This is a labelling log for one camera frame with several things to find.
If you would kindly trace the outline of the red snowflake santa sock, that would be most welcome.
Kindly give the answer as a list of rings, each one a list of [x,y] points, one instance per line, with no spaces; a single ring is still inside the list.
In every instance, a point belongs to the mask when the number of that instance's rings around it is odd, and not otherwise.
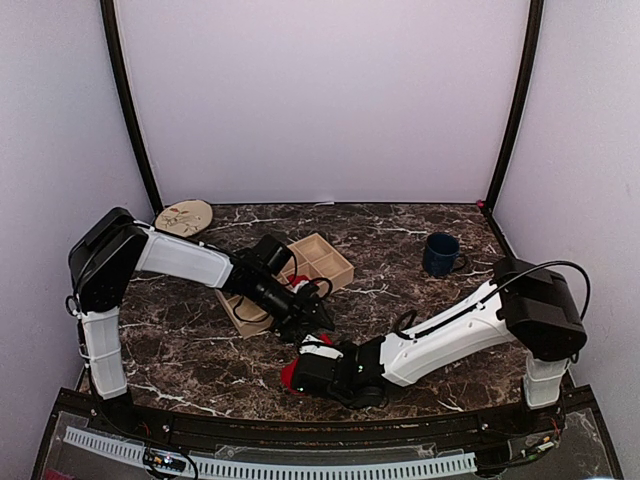
[[[305,286],[309,282],[310,279],[306,275],[291,274],[286,277],[286,286],[294,292],[296,292],[299,288]]]

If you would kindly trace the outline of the wooden compartment tray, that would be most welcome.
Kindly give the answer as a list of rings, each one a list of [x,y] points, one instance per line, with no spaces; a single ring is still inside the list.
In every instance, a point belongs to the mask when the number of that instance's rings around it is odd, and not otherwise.
[[[277,275],[263,268],[253,247],[236,252],[241,271],[232,274],[231,285],[216,292],[223,310],[244,338],[263,331],[279,334],[278,321],[287,315],[297,297],[317,294],[325,308],[329,295],[353,281],[354,266],[318,233],[287,246],[293,257]],[[294,292],[286,286],[286,277],[291,274],[306,275],[310,282]]]

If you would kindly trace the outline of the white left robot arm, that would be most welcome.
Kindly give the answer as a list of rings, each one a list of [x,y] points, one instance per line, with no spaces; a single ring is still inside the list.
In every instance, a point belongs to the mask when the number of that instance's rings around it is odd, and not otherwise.
[[[135,273],[168,275],[248,299],[273,318],[283,340],[292,342],[299,334],[335,327],[320,291],[331,280],[315,278],[298,290],[277,280],[292,258],[292,250],[271,235],[253,247],[227,252],[159,231],[124,208],[110,210],[69,253],[72,292],[65,301],[78,321],[80,352],[93,390],[106,401],[103,421],[120,436],[134,435],[141,427],[140,412],[121,398],[128,385],[119,313]]]

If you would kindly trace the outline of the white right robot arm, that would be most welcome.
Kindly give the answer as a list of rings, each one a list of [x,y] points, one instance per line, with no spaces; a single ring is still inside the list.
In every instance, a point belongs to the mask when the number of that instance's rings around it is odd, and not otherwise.
[[[299,356],[281,372],[292,392],[337,401],[351,409],[382,405],[390,386],[407,387],[483,349],[519,341],[527,350],[524,401],[510,413],[521,434],[534,432],[560,398],[562,377],[587,342],[583,318],[558,268],[516,257],[497,261],[493,276],[466,299],[417,323],[410,310],[393,330],[361,345],[307,336]]]

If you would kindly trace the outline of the plain red sock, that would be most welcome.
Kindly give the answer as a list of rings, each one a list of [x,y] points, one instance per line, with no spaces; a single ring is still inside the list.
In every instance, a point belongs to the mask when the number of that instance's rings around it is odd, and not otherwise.
[[[315,337],[311,334],[308,334],[303,342],[320,342],[321,344],[332,345],[330,337],[327,334],[321,334],[319,337]],[[296,390],[293,388],[293,374],[298,365],[299,358],[296,358],[291,363],[282,368],[280,373],[281,383],[293,394],[302,395],[303,392],[300,390]]]

